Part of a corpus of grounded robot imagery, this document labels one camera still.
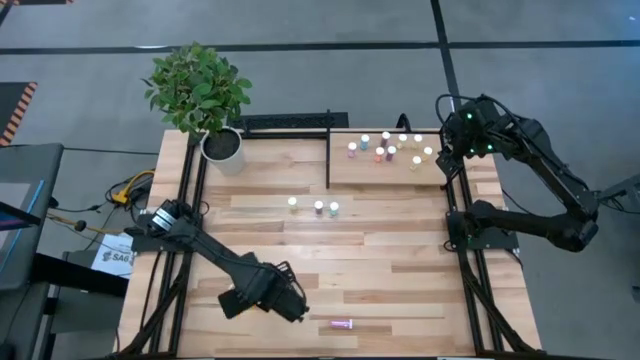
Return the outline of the hazard-striped black floor mat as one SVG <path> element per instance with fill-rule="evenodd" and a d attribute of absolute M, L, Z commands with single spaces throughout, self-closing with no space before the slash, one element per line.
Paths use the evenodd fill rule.
<path fill-rule="evenodd" d="M 37 82 L 0 82 L 0 147 L 14 140 L 37 88 Z"/>

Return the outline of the black chair base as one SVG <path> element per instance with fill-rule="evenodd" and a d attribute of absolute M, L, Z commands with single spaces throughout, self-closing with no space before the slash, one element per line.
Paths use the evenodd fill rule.
<path fill-rule="evenodd" d="M 595 198 L 601 205 L 609 207 L 610 209 L 640 215 L 640 173 L 604 190 L 597 190 L 595 192 Z M 619 201 L 619 198 L 626 198 L 630 209 L 626 209 Z"/>

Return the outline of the grey cabinet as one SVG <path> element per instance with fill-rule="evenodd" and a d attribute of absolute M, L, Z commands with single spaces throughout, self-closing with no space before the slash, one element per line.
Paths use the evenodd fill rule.
<path fill-rule="evenodd" d="M 0 147 L 0 292 L 30 276 L 63 146 Z"/>

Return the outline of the white printed paper sign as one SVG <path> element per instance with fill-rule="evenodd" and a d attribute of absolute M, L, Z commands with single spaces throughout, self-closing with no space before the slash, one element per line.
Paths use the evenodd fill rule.
<path fill-rule="evenodd" d="M 129 279 L 135 259 L 131 246 L 132 237 L 125 233 L 105 235 L 91 269 Z"/>

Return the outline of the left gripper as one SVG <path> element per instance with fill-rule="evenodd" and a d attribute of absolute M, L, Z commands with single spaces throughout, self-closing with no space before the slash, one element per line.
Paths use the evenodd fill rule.
<path fill-rule="evenodd" d="M 232 319 L 253 306 L 264 312 L 274 311 L 289 322 L 300 321 L 309 311 L 305 298 L 290 285 L 272 285 L 256 301 L 243 300 L 236 289 L 228 290 L 218 296 L 219 304 L 227 319 Z"/>

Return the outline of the green plant in white pot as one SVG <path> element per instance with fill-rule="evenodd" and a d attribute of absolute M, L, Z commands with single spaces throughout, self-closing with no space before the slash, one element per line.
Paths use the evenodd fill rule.
<path fill-rule="evenodd" d="M 251 103 L 252 83 L 226 57 L 194 42 L 154 58 L 153 70 L 142 82 L 149 108 L 159 111 L 164 123 L 188 134 L 222 175 L 243 171 L 243 140 L 231 122 Z"/>

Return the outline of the black aluminium table frame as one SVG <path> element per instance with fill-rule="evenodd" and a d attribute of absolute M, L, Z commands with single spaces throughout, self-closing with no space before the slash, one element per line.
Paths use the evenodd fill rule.
<path fill-rule="evenodd" d="M 246 165 L 222 175 L 174 130 L 162 139 L 149 204 L 200 197 L 203 226 L 237 253 L 288 261 L 310 310 L 302 322 L 251 308 L 227 319 L 218 295 L 231 279 L 200 256 L 148 349 L 192 357 L 471 355 L 505 347 L 483 309 L 469 312 L 445 215 L 465 204 L 439 186 L 325 186 L 322 144 L 245 140 Z M 287 200 L 296 197 L 298 211 Z M 314 202 L 324 211 L 315 214 Z M 339 213 L 329 215 L 337 202 Z M 353 320 L 333 329 L 332 320 Z"/>

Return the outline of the black side table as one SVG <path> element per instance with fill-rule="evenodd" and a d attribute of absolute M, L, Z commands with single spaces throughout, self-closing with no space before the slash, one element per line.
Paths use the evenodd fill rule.
<path fill-rule="evenodd" d="M 37 253 L 29 275 L 31 283 L 49 283 L 60 287 L 124 297 L 129 280 L 93 270 L 63 259 Z"/>

